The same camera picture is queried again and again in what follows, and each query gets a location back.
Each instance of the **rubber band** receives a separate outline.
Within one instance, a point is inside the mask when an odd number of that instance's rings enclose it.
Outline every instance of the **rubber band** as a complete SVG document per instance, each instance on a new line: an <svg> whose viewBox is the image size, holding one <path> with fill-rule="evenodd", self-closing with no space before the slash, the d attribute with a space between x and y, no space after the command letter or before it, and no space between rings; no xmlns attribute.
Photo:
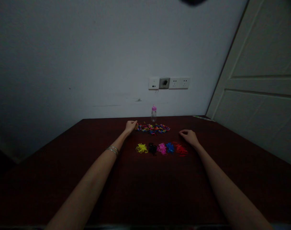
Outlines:
<svg viewBox="0 0 291 230"><path fill-rule="evenodd" d="M146 148L145 144L138 144L138 146L136 147L136 151L139 153L148 153L148 150Z"/></svg>
<svg viewBox="0 0 291 230"><path fill-rule="evenodd" d="M164 155L164 156L168 155L166 153L166 146L165 146L164 143L161 143L161 144L158 145L157 151L161 152L161 154Z"/></svg>
<svg viewBox="0 0 291 230"><path fill-rule="evenodd" d="M171 142L166 144L166 147L168 153L174 154L174 145Z"/></svg>
<svg viewBox="0 0 291 230"><path fill-rule="evenodd" d="M156 156L157 146L153 143L149 143L149 152L153 154L153 156Z"/></svg>
<svg viewBox="0 0 291 230"><path fill-rule="evenodd" d="M170 130L170 128L168 126L165 126L165 125L162 125L162 124L160 124L160 125L158 125L158 124L155 124L155 125L151 125L151 124L141 125L141 124L137 123L137 125L135 127L135 130L142 131L142 132L148 132L151 135L156 136L157 133L166 133L167 131Z"/></svg>
<svg viewBox="0 0 291 230"><path fill-rule="evenodd" d="M188 151L183 146L181 146L177 142L172 142L172 144L176 148L176 152L180 154L180 157L185 157L186 156Z"/></svg>

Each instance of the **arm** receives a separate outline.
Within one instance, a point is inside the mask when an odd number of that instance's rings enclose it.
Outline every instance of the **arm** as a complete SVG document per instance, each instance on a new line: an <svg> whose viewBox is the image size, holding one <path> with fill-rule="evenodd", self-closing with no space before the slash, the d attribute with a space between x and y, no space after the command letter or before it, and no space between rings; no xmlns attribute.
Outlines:
<svg viewBox="0 0 291 230"><path fill-rule="evenodd" d="M135 128L136 123L137 121L128 121L124 132L111 146L120 150L126 137ZM116 154L111 150L105 150L91 165L65 203L50 220L46 230L83 229L115 161Z"/></svg>
<svg viewBox="0 0 291 230"><path fill-rule="evenodd" d="M233 229L273 229L243 192L231 181L199 143L192 130L180 135L198 152L213 192Z"/></svg>

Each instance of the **silver bangle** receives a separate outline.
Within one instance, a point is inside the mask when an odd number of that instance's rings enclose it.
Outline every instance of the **silver bangle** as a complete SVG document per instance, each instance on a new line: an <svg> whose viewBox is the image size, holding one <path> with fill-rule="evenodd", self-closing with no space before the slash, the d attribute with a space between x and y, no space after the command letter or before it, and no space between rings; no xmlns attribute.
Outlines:
<svg viewBox="0 0 291 230"><path fill-rule="evenodd" d="M114 147L114 146L108 146L108 148L109 147L112 147L113 149L117 150L117 152L119 152L119 149L117 149L116 147Z"/></svg>
<svg viewBox="0 0 291 230"><path fill-rule="evenodd" d="M110 151L113 151L115 154L116 154L116 156L118 156L119 154L115 151L115 150L113 150L113 149L111 149L111 148L106 148L105 150L110 150Z"/></svg>

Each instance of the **wall socket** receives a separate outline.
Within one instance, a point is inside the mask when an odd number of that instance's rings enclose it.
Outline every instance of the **wall socket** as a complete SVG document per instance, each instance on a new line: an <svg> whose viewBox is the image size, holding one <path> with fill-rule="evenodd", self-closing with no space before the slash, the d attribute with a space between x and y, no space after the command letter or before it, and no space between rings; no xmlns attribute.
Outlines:
<svg viewBox="0 0 291 230"><path fill-rule="evenodd" d="M189 77L170 78L169 89L188 89L189 85Z"/></svg>
<svg viewBox="0 0 291 230"><path fill-rule="evenodd" d="M158 89L159 87L159 78L152 77L149 78L149 89Z"/></svg>

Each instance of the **door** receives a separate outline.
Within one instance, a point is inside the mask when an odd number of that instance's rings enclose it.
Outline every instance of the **door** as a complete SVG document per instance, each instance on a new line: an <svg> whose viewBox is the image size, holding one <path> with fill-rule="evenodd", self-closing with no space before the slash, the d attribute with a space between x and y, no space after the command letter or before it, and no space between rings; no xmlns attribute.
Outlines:
<svg viewBox="0 0 291 230"><path fill-rule="evenodd" d="M291 0L249 1L206 115L291 164Z"/></svg>

